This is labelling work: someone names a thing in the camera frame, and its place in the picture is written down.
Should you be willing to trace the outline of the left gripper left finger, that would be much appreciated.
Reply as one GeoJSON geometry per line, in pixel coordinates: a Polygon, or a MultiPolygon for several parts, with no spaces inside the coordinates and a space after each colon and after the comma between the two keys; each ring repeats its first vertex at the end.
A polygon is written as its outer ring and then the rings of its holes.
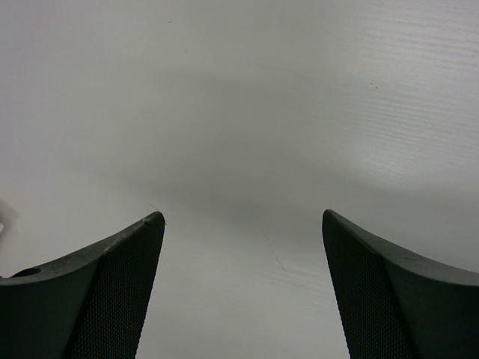
{"type": "Polygon", "coordinates": [[[161,212],[1,279],[2,358],[134,358],[156,276],[161,212]]]}

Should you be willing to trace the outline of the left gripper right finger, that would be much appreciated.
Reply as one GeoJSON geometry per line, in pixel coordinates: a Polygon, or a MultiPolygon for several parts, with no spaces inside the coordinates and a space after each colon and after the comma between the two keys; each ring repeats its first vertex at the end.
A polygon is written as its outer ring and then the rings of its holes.
{"type": "Polygon", "coordinates": [[[351,358],[477,358],[478,273],[327,209],[323,244],[351,358]]]}

